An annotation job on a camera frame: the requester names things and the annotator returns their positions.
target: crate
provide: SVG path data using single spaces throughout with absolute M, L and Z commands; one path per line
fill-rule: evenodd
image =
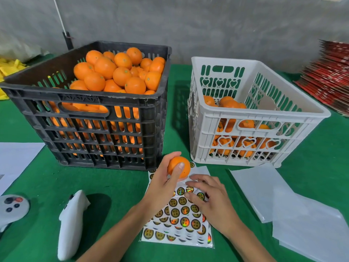
M 74 66 L 85 61 L 88 51 L 118 53 L 130 47 L 139 48 L 144 57 L 166 59 L 155 94 L 68 90 L 76 80 Z M 160 163 L 163 148 L 171 52 L 168 46 L 96 41 L 8 76 L 1 88 L 61 164 L 153 170 Z M 52 110 L 49 101 L 59 113 Z M 108 112 L 70 111 L 63 107 L 64 102 L 104 105 Z M 118 115 L 115 106 L 120 107 Z
M 260 61 L 192 57 L 192 64 L 188 117 L 190 154 L 196 163 L 259 166 L 270 162 L 280 167 L 330 116 L 325 107 Z M 204 95 L 212 96 L 216 104 L 232 96 L 247 109 L 209 106 Z M 240 127 L 243 120 L 252 120 L 254 127 Z M 260 129 L 261 124 L 269 129 Z

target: concrete wall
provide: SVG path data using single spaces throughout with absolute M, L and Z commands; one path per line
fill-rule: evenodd
M 318 39 L 349 42 L 349 2 L 321 0 L 57 0 L 75 47 L 94 40 L 169 45 L 192 56 L 257 59 L 296 72 Z M 65 52 L 53 0 L 1 0 L 0 29 Z

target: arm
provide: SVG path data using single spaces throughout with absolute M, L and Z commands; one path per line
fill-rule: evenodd
M 211 225 L 229 239 L 245 262 L 275 262 L 256 236 L 240 220 L 218 177 L 192 175 L 190 178 L 197 181 L 188 181 L 186 184 L 206 192 L 209 199 L 208 202 L 204 202 L 197 195 L 187 192 L 184 196 L 197 205 Z
M 184 164 L 179 163 L 167 179 L 167 167 L 170 160 L 181 152 L 173 152 L 164 156 L 156 170 L 149 188 L 143 199 L 91 246 L 79 259 L 86 261 L 120 261 L 130 244 L 143 226 L 168 202 L 173 196 L 177 180 L 183 171 Z

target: controller button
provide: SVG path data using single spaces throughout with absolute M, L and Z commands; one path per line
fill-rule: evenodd
M 13 202 L 13 198 L 12 198 L 12 197 L 6 198 L 6 199 L 4 200 L 4 203 L 5 203 L 5 204 L 11 204 L 12 202 Z

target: white plastic crate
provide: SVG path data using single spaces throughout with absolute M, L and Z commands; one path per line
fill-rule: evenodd
M 192 57 L 192 64 L 188 117 L 190 155 L 196 163 L 259 166 L 270 162 L 280 167 L 330 116 L 329 110 L 260 61 Z M 216 104 L 232 96 L 247 109 L 212 107 L 205 104 L 204 95 L 212 96 Z M 228 123 L 224 126 L 225 119 L 236 119 L 231 132 L 226 130 Z M 243 120 L 253 120 L 255 127 L 239 127 Z M 224 129 L 218 132 L 220 122 Z M 270 129 L 259 129 L 261 124 Z M 213 146 L 216 135 L 218 145 Z M 222 139 L 228 142 L 221 145 Z

